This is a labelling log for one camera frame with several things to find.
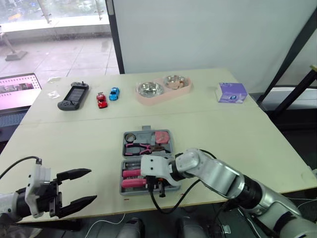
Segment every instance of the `pink screwdriver handle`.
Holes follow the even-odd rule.
[[[140,176],[140,175],[141,175],[141,170],[124,170],[123,173],[122,173],[122,176],[124,178]]]
[[[146,185],[147,180],[144,178],[132,178],[132,179],[125,179],[122,181],[121,186],[123,188],[129,188],[129,187],[143,187]]]

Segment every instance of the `purple tissue box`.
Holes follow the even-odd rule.
[[[242,83],[219,83],[216,96],[220,103],[243,103],[248,93]]]

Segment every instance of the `black game controller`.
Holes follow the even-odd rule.
[[[73,82],[70,86],[71,89],[64,100],[57,104],[58,108],[62,111],[74,111],[79,109],[89,89],[88,84],[84,82]]]

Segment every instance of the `white table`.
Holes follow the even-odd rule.
[[[143,106],[136,100],[135,87],[139,83],[176,73],[188,76],[193,80],[194,87],[190,94],[150,107]],[[70,89],[70,84],[74,81],[82,80],[88,83],[90,87],[84,106],[80,110],[73,112],[64,112],[58,109],[57,103],[66,96]],[[217,109],[231,110],[244,107],[258,107],[251,97],[248,97],[243,104],[239,105],[218,103],[215,100],[214,91],[219,82],[237,82],[237,80],[228,70],[222,68],[124,74],[111,77],[63,78],[58,82],[45,85],[21,124],[158,116]],[[112,87],[120,89],[120,100],[111,102],[107,99],[109,107],[100,110],[97,107],[96,95],[99,92],[104,92],[109,96]],[[48,93],[51,91],[57,91],[61,96],[53,100],[48,97]]]
[[[1,154],[1,167],[6,168],[22,157],[36,155],[43,159],[45,167],[52,169],[52,178],[69,169],[91,169],[92,172],[84,177],[65,181],[60,186],[64,206],[82,196],[98,195],[89,206],[66,218],[151,210],[155,207],[149,195],[127,197],[119,194],[123,133],[151,125],[154,129],[171,131],[175,153],[191,147],[209,150],[218,159],[275,191],[290,192],[317,186],[309,167],[250,97],[241,105],[215,102],[215,85],[235,82],[228,71],[208,69],[174,73],[190,76],[193,91],[152,107],[135,101],[132,96],[135,83],[171,72],[107,76],[94,80],[83,78],[90,84],[91,91],[84,107],[75,112],[58,110],[56,104],[60,99],[47,98],[47,92],[56,88],[65,95],[69,83],[81,79],[64,78],[55,86],[47,85]],[[110,102],[107,109],[98,109],[96,94],[99,91],[106,93],[112,86],[120,87],[121,97],[117,102]],[[0,191],[12,192],[24,187],[33,164],[23,162],[13,168],[1,180]],[[167,192],[166,198],[157,196],[160,206],[173,206],[194,180],[183,180],[181,189]],[[182,205],[223,200],[199,183]],[[36,220],[28,217],[23,221],[54,219],[57,218],[45,214]]]

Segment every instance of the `pliers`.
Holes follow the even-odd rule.
[[[143,148],[144,150],[142,150],[142,151],[140,151],[138,153],[126,152],[126,148],[133,148],[133,147]],[[160,146],[158,144],[150,145],[150,144],[141,144],[141,143],[130,143],[130,144],[125,144],[125,146],[124,146],[124,155],[125,156],[148,155],[148,154],[151,154],[153,151],[162,151],[162,150],[165,150],[166,153],[170,153],[163,146]]]

